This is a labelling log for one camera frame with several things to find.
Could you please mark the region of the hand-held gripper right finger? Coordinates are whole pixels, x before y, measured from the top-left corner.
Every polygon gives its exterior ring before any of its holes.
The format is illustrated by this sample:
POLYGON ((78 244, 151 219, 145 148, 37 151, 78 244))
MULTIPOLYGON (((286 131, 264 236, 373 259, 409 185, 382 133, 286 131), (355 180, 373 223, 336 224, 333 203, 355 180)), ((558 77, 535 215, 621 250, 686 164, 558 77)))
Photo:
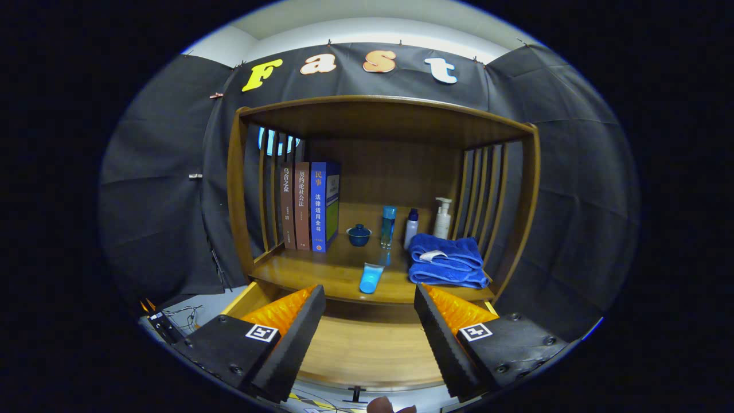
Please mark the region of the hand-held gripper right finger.
POLYGON ((449 395, 461 402, 514 388, 569 349, 523 314, 498 316, 434 286, 417 285, 414 308, 449 395))

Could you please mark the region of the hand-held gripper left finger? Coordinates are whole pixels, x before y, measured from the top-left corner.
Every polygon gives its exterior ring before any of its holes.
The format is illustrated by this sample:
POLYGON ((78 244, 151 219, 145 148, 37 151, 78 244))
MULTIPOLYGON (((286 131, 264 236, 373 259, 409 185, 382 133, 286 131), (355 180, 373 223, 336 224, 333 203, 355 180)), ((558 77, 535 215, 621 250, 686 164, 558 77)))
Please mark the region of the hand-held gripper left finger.
POLYGON ((322 285, 288 292, 276 285, 251 284, 222 314, 173 347, 240 392, 286 402, 325 303, 322 285))

